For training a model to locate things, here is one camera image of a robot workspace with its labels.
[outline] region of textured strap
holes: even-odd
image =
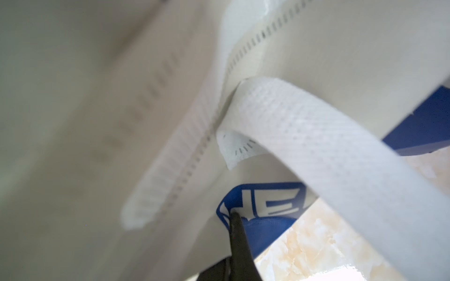
[[[230,131],[279,158],[406,278],[448,280],[449,198],[355,121],[285,81],[253,78],[217,135]],[[217,139],[223,151],[228,138]]]

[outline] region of marble surface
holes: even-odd
[[[450,196],[450,147],[403,158]],[[264,281],[405,280],[321,199],[255,263]]]

